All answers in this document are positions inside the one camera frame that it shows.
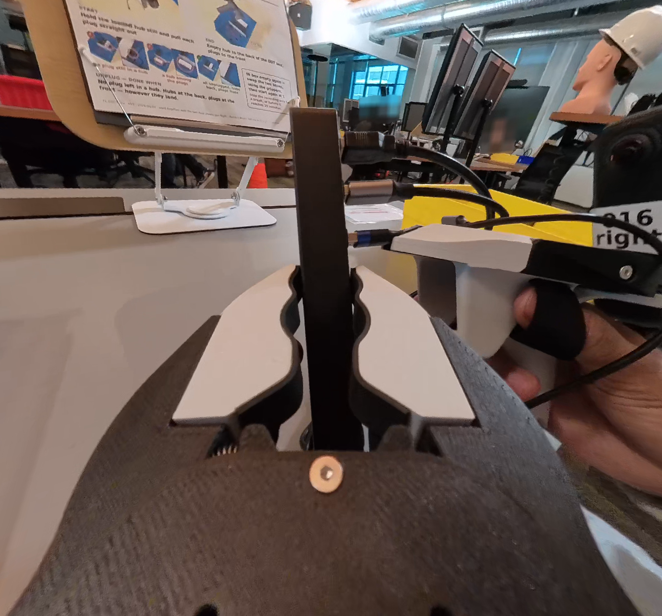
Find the thin black cable small plug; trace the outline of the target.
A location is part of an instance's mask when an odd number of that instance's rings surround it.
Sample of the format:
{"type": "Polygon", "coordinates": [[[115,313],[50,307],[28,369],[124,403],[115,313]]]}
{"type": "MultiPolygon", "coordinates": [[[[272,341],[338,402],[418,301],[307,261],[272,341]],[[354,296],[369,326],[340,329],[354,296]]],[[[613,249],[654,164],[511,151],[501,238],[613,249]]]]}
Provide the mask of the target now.
{"type": "Polygon", "coordinates": [[[462,215],[447,215],[442,218],[442,224],[478,230],[492,230],[502,225],[535,225],[537,223],[556,222],[581,222],[595,223],[604,227],[615,227],[615,219],[606,218],[593,214],[540,214],[540,215],[516,215],[500,218],[492,218],[478,222],[470,222],[462,215]]]}

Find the black computer monitor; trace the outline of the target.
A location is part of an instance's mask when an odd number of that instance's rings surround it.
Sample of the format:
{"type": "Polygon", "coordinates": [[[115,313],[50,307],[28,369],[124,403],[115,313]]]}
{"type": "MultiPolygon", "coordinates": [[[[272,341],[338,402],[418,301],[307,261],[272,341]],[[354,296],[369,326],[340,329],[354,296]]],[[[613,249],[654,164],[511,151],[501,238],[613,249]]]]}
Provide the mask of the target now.
{"type": "Polygon", "coordinates": [[[483,42],[465,24],[456,28],[426,104],[421,128],[449,135],[483,42]]]}
{"type": "Polygon", "coordinates": [[[492,109],[512,79],[516,66],[495,50],[488,51],[465,92],[452,131],[455,138],[474,140],[483,110],[492,109]]]}

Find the large dark screen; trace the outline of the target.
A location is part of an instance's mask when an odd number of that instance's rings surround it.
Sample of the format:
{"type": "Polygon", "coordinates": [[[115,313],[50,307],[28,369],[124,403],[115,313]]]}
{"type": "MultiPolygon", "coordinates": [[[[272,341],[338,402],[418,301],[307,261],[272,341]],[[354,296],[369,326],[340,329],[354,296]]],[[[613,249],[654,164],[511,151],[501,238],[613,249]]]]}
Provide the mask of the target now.
{"type": "Polygon", "coordinates": [[[481,153],[512,153],[525,143],[541,111],[549,87],[507,88],[487,117],[479,150],[481,153]]]}

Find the mannequin head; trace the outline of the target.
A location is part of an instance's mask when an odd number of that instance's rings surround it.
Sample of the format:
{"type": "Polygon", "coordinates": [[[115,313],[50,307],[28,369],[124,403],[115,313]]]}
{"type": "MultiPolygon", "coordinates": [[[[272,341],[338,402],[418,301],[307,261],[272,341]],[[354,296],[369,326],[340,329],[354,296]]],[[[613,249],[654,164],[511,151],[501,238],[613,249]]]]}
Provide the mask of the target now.
{"type": "Polygon", "coordinates": [[[609,115],[611,95],[617,86],[615,69],[622,56],[617,46],[601,39],[577,72],[572,88],[576,92],[575,98],[560,107],[559,112],[609,115]]]}

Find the red storage bin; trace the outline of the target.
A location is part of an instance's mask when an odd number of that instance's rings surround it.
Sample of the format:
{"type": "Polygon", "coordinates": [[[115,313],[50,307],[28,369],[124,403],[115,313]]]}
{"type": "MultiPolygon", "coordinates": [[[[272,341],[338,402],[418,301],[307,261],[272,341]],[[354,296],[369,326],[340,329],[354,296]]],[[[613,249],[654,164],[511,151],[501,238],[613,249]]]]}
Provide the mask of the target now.
{"type": "Polygon", "coordinates": [[[44,82],[8,74],[0,76],[1,104],[7,107],[53,110],[44,82]]]}

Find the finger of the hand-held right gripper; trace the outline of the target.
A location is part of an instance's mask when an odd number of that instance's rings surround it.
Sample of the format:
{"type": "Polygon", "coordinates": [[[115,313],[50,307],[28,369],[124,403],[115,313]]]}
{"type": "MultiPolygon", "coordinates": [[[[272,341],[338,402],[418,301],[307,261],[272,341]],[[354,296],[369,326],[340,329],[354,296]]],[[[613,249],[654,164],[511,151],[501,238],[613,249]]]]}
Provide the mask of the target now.
{"type": "Polygon", "coordinates": [[[412,256],[419,301],[432,317],[458,328],[513,328],[514,300],[532,238],[500,231],[431,224],[392,240],[391,251],[412,256]]]}

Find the grey desk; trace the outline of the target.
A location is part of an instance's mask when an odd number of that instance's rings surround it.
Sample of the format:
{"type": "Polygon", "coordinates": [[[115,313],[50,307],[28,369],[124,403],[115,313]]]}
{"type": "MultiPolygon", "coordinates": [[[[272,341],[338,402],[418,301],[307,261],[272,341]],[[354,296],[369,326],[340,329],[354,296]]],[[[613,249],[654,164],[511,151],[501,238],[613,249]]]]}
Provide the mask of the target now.
{"type": "Polygon", "coordinates": [[[268,228],[147,235],[130,214],[1,221],[1,614],[137,388],[211,316],[299,260],[294,191],[268,228]]]}

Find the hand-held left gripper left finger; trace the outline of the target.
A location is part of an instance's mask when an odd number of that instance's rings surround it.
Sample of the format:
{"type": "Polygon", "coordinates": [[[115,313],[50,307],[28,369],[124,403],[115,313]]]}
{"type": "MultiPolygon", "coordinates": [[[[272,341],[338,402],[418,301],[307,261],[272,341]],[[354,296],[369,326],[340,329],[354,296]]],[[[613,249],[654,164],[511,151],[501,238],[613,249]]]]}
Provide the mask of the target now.
{"type": "Polygon", "coordinates": [[[299,267],[287,265],[226,307],[173,413],[178,425],[226,424],[238,437],[264,426],[272,439],[301,407],[299,267]]]}

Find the printed instruction sheet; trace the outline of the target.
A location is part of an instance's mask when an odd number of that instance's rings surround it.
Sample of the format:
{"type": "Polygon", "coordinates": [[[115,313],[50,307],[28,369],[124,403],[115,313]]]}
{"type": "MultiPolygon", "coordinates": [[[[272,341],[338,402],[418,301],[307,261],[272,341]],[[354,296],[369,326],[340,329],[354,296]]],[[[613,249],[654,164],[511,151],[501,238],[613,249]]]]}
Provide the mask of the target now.
{"type": "Polygon", "coordinates": [[[96,112],[288,133],[284,0],[64,0],[96,112]]]}

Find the large yellow storage bin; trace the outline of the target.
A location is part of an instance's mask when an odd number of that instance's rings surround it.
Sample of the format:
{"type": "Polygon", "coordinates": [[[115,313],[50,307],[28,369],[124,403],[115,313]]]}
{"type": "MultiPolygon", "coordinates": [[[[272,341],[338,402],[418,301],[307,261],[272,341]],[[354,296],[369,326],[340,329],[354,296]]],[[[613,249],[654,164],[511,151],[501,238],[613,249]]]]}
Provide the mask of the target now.
{"type": "MultiPolygon", "coordinates": [[[[411,229],[417,229],[426,225],[442,224],[442,218],[447,215],[462,215],[470,222],[478,222],[486,219],[487,211],[477,201],[461,200],[458,198],[450,198],[448,196],[449,193],[469,193],[469,188],[467,186],[423,186],[422,192],[441,192],[443,197],[422,196],[420,191],[418,191],[418,194],[414,198],[405,202],[402,223],[402,230],[404,230],[405,233],[411,229]]],[[[492,196],[496,202],[506,209],[510,216],[568,214],[562,210],[539,203],[528,202],[522,198],[516,198],[515,196],[504,192],[493,190],[492,196]]],[[[560,243],[561,245],[588,246],[591,237],[591,226],[579,222],[502,225],[493,230],[487,231],[518,234],[532,238],[534,242],[537,240],[546,240],[560,243]]],[[[526,287],[529,281],[534,279],[534,276],[525,275],[530,277],[525,283],[526,287]]]]}

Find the wooden document stand white base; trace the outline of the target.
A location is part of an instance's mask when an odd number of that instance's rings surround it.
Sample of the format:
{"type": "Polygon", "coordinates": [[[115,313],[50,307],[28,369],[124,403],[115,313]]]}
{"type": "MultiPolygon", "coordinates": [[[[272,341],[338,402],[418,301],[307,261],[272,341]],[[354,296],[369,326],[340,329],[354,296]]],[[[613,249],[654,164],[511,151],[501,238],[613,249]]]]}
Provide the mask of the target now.
{"type": "MultiPolygon", "coordinates": [[[[37,64],[48,99],[58,119],[79,138],[97,147],[156,158],[152,199],[132,205],[137,229],[150,235],[201,231],[268,228],[276,219],[245,198],[250,168],[260,157],[291,157],[289,132],[248,129],[203,122],[96,112],[87,93],[81,57],[76,48],[64,0],[19,0],[27,21],[37,64]],[[161,167],[165,154],[247,156],[249,163],[240,185],[226,198],[169,199],[162,190],[161,167]]],[[[296,32],[289,20],[300,105],[302,65],[296,32]]]]}

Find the person's right hand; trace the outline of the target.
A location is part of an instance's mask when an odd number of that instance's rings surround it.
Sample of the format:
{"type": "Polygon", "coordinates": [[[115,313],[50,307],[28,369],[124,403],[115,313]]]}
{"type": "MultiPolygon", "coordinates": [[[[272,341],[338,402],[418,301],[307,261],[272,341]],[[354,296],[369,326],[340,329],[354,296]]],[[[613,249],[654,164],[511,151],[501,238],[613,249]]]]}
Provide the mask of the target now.
{"type": "MultiPolygon", "coordinates": [[[[523,328],[537,306],[533,288],[514,301],[523,328]]],[[[643,343],[639,333],[590,304],[583,306],[586,341],[568,374],[592,372],[643,343]]],[[[537,376],[503,350],[489,365],[524,401],[541,389],[537,376]]],[[[568,391],[550,404],[548,429],[583,463],[630,488],[661,497],[661,350],[594,384],[568,391]]]]}

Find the clear plastic bin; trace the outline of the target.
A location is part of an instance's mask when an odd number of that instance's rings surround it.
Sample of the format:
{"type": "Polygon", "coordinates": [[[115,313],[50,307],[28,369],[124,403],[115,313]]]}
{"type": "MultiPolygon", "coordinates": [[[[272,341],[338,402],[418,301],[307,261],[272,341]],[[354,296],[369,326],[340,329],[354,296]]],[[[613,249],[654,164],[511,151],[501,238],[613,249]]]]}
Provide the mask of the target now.
{"type": "Polygon", "coordinates": [[[348,234],[362,230],[399,231],[403,225],[403,203],[345,205],[345,228],[348,234]]]}

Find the white hard hat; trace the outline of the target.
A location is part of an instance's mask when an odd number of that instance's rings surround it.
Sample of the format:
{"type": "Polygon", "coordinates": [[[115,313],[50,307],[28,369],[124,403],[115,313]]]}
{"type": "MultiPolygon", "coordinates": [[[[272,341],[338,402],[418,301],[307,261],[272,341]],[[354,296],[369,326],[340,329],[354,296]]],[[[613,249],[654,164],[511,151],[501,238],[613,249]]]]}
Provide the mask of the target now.
{"type": "Polygon", "coordinates": [[[661,6],[636,10],[612,27],[600,28],[599,33],[638,68],[646,68],[661,55],[661,6]]]}

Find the black usb hub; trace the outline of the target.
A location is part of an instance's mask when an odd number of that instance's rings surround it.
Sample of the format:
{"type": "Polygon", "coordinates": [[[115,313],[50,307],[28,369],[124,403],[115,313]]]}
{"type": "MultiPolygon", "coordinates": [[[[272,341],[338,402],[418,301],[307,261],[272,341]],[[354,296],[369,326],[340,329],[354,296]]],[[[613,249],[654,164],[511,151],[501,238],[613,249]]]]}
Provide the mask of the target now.
{"type": "Polygon", "coordinates": [[[290,113],[299,266],[314,450],[363,449],[350,407],[353,300],[337,114],[320,108],[290,113]]]}

